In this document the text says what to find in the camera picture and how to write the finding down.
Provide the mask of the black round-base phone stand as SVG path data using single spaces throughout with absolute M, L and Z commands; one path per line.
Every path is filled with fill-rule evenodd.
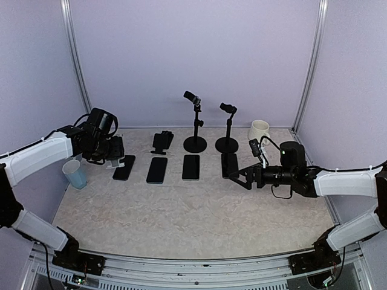
M 192 102 L 193 111 L 195 112 L 193 136 L 185 139 L 183 147 L 190 153 L 201 153 L 207 148 L 206 140 L 198 135 L 199 127 L 204 125 L 204 121 L 199 119 L 199 114 L 201 112 L 201 99 L 189 91 L 185 91 L 183 97 Z

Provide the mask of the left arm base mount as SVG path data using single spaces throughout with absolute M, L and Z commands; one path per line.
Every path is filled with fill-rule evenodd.
M 100 255 L 88 254 L 79 250 L 55 251 L 52 263 L 84 274 L 101 276 L 105 266 L 105 258 Z

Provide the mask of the purple edged black smartphone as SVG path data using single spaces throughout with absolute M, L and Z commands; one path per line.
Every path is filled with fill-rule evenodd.
M 222 177 L 228 179 L 230 175 L 239 171 L 238 159 L 235 153 L 221 154 Z

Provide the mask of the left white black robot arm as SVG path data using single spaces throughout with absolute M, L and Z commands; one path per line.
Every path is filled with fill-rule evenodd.
M 64 230 L 26 210 L 16 200 L 13 188 L 26 177 L 58 161 L 81 156 L 99 166 L 112 168 L 123 159 L 123 139 L 116 134 L 119 123 L 115 115 L 94 108 L 74 125 L 51 131 L 46 137 L 1 155 L 1 226 L 12 228 L 60 253 L 73 269 L 85 262 L 77 241 Z

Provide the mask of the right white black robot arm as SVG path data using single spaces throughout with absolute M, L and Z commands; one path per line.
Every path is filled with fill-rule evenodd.
M 331 170 L 308 166 L 303 145 L 286 141 L 278 146 L 280 165 L 269 166 L 265 161 L 233 172 L 229 178 L 250 190 L 255 184 L 290 186 L 291 193 L 306 198 L 320 196 L 367 196 L 377 205 L 354 219 L 336 226 L 320 237 L 320 245 L 309 255 L 315 268 L 322 268 L 333 258 L 333 251 L 372 237 L 386 229 L 386 163 L 366 169 Z

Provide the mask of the black folding phone stand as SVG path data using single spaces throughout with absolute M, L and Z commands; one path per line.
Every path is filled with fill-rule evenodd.
M 154 150 L 151 151 L 153 154 L 166 155 L 164 150 L 168 150 L 174 138 L 174 134 L 171 131 L 163 130 L 161 133 L 154 134 L 152 147 Z

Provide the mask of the silver edged black smartphone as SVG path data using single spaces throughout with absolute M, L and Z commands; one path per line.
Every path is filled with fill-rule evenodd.
M 200 156 L 185 155 L 183 159 L 182 179 L 197 181 L 200 178 Z

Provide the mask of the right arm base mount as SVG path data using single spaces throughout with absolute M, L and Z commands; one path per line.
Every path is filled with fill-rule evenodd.
M 288 258 L 293 275 L 325 269 L 342 262 L 338 250 L 333 250 L 326 240 L 318 240 L 313 246 L 314 250 L 311 252 Z

